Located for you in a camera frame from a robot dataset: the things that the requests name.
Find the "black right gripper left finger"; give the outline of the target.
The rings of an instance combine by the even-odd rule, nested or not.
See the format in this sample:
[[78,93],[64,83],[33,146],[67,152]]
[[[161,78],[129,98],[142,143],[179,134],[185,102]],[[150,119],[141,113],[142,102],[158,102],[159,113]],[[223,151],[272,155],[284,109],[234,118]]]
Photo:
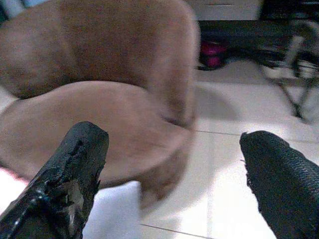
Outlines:
[[0,216],[3,239],[80,239],[99,189],[109,135],[84,121]]

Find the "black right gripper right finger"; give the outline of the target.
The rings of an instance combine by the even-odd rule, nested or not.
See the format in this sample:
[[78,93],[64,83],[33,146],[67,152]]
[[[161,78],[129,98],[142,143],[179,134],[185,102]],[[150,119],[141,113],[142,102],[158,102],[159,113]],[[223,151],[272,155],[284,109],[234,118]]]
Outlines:
[[243,133],[247,185],[278,239],[319,237],[319,167],[267,131]]

